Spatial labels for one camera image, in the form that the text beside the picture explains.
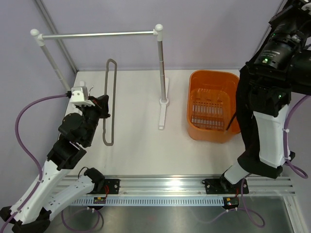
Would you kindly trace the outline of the black shorts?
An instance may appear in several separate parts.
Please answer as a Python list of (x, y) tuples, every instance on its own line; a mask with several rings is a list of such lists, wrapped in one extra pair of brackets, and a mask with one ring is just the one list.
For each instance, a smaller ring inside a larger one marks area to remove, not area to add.
[(249, 173), (275, 179), (283, 170), (280, 166), (270, 167), (259, 159), (258, 126), (248, 101), (250, 78), (247, 66), (243, 66), (240, 70), (240, 80), (236, 90), (236, 117), (245, 151), (238, 157), (237, 162), (224, 173), (225, 178), (232, 184), (236, 184)]

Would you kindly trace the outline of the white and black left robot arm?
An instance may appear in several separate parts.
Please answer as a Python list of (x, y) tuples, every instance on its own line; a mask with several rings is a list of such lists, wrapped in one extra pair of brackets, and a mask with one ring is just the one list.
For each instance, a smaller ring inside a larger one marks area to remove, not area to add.
[(4, 225), (12, 225), (15, 233), (43, 233), (51, 221), (84, 194), (107, 190), (105, 176), (95, 168), (84, 174), (68, 188), (53, 196), (53, 189), (67, 176), (91, 146), (100, 119), (110, 116), (108, 95), (89, 97), (87, 104), (77, 104), (81, 113), (66, 115), (59, 126), (59, 139), (47, 155), (39, 175), (26, 193), (12, 206), (3, 207), (0, 217)]

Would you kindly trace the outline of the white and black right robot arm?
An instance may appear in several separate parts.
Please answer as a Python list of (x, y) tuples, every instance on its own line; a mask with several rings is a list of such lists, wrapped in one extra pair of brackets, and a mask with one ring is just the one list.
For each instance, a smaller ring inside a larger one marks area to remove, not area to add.
[(235, 116), (245, 150), (220, 177), (226, 193), (242, 188), (250, 174), (275, 179), (292, 164), (291, 95), (311, 96), (310, 1), (287, 1), (269, 24), (263, 44), (240, 70)]

